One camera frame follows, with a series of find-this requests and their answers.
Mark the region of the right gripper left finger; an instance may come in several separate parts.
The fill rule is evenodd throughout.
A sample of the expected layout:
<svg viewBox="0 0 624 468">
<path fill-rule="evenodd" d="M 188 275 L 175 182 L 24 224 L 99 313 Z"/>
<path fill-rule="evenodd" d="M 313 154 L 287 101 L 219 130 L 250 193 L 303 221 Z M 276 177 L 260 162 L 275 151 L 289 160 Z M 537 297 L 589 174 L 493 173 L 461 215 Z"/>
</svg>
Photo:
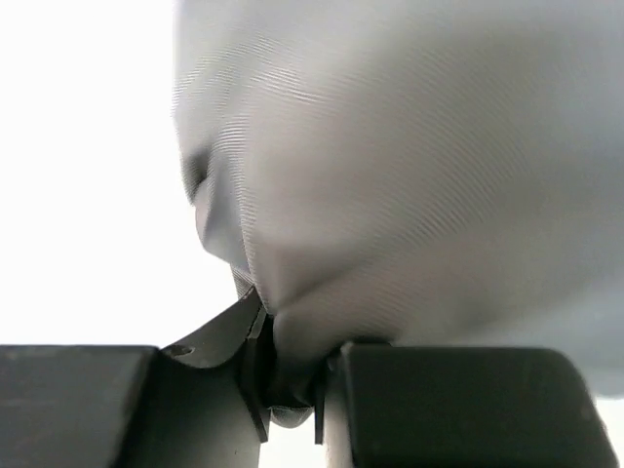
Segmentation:
<svg viewBox="0 0 624 468">
<path fill-rule="evenodd" d="M 5 345 L 5 467 L 255 467 L 269 414 L 254 390 L 255 291 L 181 340 Z"/>
</svg>

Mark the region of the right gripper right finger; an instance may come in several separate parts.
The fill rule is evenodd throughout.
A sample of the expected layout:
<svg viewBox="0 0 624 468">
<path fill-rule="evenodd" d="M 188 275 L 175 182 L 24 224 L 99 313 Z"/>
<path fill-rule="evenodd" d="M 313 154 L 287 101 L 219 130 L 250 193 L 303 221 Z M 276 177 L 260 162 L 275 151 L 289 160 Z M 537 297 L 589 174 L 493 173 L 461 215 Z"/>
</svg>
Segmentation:
<svg viewBox="0 0 624 468">
<path fill-rule="evenodd" d="M 586 383 L 544 348 L 348 343 L 318 380 L 330 467 L 583 467 L 618 460 Z"/>
</svg>

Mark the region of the grey pleated skirt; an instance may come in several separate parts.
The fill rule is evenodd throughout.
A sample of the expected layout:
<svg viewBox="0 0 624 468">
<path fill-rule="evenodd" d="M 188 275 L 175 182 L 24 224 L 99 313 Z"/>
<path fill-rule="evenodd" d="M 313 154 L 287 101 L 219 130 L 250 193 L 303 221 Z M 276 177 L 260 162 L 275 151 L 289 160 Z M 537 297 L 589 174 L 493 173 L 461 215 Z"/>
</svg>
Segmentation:
<svg viewBox="0 0 624 468">
<path fill-rule="evenodd" d="M 623 393 L 619 1 L 179 1 L 204 249 L 274 317 L 275 421 L 342 343 L 530 344 Z"/>
</svg>

